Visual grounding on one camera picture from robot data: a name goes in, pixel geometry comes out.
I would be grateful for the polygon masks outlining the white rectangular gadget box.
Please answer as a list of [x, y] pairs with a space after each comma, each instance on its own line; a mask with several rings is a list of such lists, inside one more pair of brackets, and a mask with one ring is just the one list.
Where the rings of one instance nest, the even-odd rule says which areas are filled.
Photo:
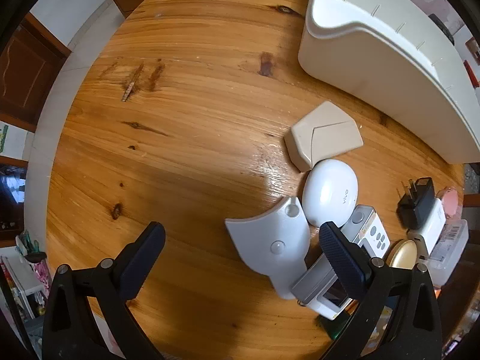
[[[341, 232], [369, 258], [383, 258], [391, 244], [379, 214], [370, 205], [357, 205]], [[331, 259], [322, 254], [291, 286], [291, 291], [300, 304], [334, 320], [352, 299], [337, 275], [339, 265], [330, 262]]]

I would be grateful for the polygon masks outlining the clear plastic card box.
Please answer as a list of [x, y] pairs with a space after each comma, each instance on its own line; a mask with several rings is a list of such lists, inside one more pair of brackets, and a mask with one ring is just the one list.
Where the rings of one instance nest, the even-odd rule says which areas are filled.
[[434, 287], [441, 288], [447, 283], [456, 264], [460, 261], [468, 239], [467, 221], [465, 219], [448, 219], [438, 242], [425, 262]]

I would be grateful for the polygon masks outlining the gold round compact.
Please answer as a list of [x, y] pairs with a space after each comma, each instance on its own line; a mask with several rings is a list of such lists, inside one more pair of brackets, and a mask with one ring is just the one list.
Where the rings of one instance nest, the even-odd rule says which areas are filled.
[[412, 240], [406, 239], [395, 243], [386, 259], [389, 267], [411, 270], [417, 261], [417, 247]]

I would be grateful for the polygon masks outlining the white charger block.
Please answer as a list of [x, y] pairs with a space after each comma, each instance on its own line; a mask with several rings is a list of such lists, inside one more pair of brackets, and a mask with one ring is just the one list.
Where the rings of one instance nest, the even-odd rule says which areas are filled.
[[439, 198], [433, 200], [433, 206], [425, 223], [418, 230], [408, 230], [407, 237], [416, 244], [417, 257], [428, 259], [439, 240], [446, 222], [443, 204]]

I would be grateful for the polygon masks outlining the pink round object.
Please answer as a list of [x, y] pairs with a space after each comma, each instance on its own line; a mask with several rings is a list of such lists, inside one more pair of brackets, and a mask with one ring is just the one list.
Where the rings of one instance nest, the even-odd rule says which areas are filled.
[[446, 187], [440, 190], [436, 197], [442, 203], [445, 216], [447, 218], [454, 217], [459, 206], [459, 197], [456, 189], [453, 187]]

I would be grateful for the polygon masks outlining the black power adapter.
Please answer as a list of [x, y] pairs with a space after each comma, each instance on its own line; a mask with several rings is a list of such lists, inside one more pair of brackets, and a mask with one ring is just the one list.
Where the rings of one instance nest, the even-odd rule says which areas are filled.
[[434, 205], [434, 183], [431, 177], [410, 179], [397, 204], [397, 216], [403, 228], [418, 230], [426, 222]]

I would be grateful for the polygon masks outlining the white curved plastic piece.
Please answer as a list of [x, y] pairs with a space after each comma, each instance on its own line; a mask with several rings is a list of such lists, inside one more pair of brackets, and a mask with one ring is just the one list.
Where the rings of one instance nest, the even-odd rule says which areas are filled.
[[307, 271], [310, 228], [298, 197], [284, 197], [272, 209], [248, 219], [226, 219], [225, 226], [241, 260], [266, 275], [282, 299]]

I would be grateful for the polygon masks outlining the beige angular box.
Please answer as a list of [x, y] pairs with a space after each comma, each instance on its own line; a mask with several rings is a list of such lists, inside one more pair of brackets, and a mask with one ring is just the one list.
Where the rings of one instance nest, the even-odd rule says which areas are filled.
[[284, 141], [290, 160], [300, 172], [364, 144], [354, 119], [332, 102], [321, 103], [294, 124]]

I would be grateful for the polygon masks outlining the brown wooden door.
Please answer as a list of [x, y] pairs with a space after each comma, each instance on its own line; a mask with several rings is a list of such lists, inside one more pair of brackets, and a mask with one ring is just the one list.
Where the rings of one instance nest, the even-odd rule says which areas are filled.
[[1, 53], [1, 121], [34, 133], [70, 54], [32, 13], [24, 16]]

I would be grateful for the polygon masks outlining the white plastic storage bin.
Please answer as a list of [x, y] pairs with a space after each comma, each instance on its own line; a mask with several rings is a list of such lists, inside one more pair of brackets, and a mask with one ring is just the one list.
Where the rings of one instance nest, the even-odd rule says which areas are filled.
[[298, 61], [422, 139], [479, 160], [479, 100], [456, 48], [410, 0], [309, 0]]

